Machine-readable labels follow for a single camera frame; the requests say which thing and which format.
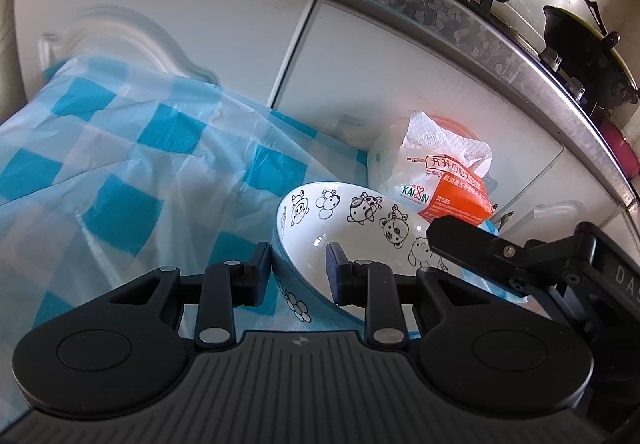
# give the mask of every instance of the kaixin logo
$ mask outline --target kaixin logo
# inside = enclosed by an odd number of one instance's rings
[[[424,192],[423,186],[402,186],[402,195],[412,198],[416,202],[423,202],[425,204],[429,202],[429,195]]]

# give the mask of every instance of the blue plastic bag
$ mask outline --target blue plastic bag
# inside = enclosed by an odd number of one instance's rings
[[[0,126],[0,428],[26,408],[11,356],[32,327],[162,265],[248,258],[280,199],[321,180],[366,186],[366,154],[216,85],[58,68]],[[238,335],[297,321],[273,280],[235,314]],[[193,323],[187,309],[182,334]]]

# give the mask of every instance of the wok handle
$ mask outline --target wok handle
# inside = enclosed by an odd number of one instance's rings
[[[604,26],[604,22],[602,21],[602,16],[600,15],[600,9],[598,8],[598,2],[594,2],[592,0],[584,0],[584,3],[587,4],[587,6],[589,7],[589,10],[591,11],[591,15],[593,16],[593,19],[598,24],[600,32],[602,33],[603,36],[606,36],[608,32],[607,32],[607,28]]]
[[[611,50],[615,47],[620,41],[620,34],[616,31],[611,31],[604,38],[602,38],[602,47],[604,50]]]

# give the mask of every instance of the plastic bag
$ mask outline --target plastic bag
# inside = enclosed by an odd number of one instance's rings
[[[58,67],[0,126],[0,429],[26,409],[11,357],[31,328],[162,265],[245,260],[290,190],[366,186],[365,162],[217,85],[103,58]],[[234,317],[238,337],[305,329],[273,278]],[[186,308],[181,335],[194,320]]]
[[[388,128],[367,155],[370,188],[428,222],[453,215],[475,226],[494,212],[482,182],[490,165],[487,143],[444,130],[424,112]]]

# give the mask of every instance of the kitchen cabinet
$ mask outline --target kitchen cabinet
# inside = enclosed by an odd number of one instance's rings
[[[276,98],[283,114],[364,150],[409,110],[453,119],[492,148],[499,206],[562,151],[512,104],[383,26],[326,1],[310,22]]]
[[[78,53],[217,82],[269,103],[312,0],[15,0],[27,98]]]
[[[614,214],[616,204],[564,150],[516,200],[494,216],[494,223],[511,211],[513,217],[500,236],[522,246],[532,238],[552,242],[570,236],[576,224],[585,220],[601,226]]]

